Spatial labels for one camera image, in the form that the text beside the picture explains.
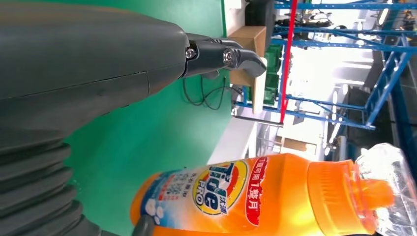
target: transparent plastic bottle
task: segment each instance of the transparent plastic bottle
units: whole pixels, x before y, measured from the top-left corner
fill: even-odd
[[[377,232],[384,236],[417,236],[417,191],[403,152],[378,144],[356,160],[363,179],[380,179],[394,191],[395,203],[375,210]]]

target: wire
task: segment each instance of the wire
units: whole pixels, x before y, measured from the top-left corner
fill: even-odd
[[[219,110],[220,107],[221,107],[221,104],[223,102],[223,95],[224,95],[224,91],[225,90],[232,90],[232,91],[235,91],[235,92],[239,93],[240,95],[242,95],[242,92],[239,89],[234,88],[234,87],[226,86],[226,77],[223,77],[223,86],[218,87],[218,88],[215,88],[215,89],[211,90],[210,92],[208,92],[207,94],[205,94],[204,93],[204,86],[203,86],[203,77],[201,77],[200,79],[201,79],[200,80],[201,95],[203,97],[203,99],[201,101],[193,101],[190,98],[190,96],[187,93],[187,87],[186,87],[186,80],[187,80],[187,78],[183,78],[182,79],[182,88],[184,89],[184,95],[187,98],[188,102],[190,104],[194,105],[194,106],[197,106],[198,107],[198,106],[206,105],[208,108],[216,111],[216,110]],[[221,97],[220,97],[220,101],[219,101],[219,104],[217,105],[217,107],[213,107],[213,106],[211,106],[208,103],[207,99],[208,99],[208,97],[210,95],[212,95],[215,91],[217,91],[219,89],[222,90]]]

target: tide detergent bottle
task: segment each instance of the tide detergent bottle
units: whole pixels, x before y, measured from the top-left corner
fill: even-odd
[[[154,236],[343,236],[373,234],[374,210],[393,202],[387,182],[361,179],[350,160],[281,154],[156,174],[130,217],[153,217]]]

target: white wall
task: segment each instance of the white wall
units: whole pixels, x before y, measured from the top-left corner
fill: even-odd
[[[244,159],[248,149],[255,156],[256,127],[253,121],[231,118],[207,164]]]

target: floor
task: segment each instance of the floor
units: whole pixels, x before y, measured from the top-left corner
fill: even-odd
[[[222,0],[61,0],[128,9],[171,21],[185,31],[221,37],[225,32]],[[223,85],[205,81],[207,91]],[[190,97],[201,99],[200,77],[187,79]],[[216,105],[220,92],[210,103]],[[73,184],[85,215],[103,229],[121,236],[132,232],[129,207],[150,175],[171,169],[205,165],[230,120],[226,92],[219,110],[190,105],[182,80],[142,102],[99,117],[68,138],[74,168]]]

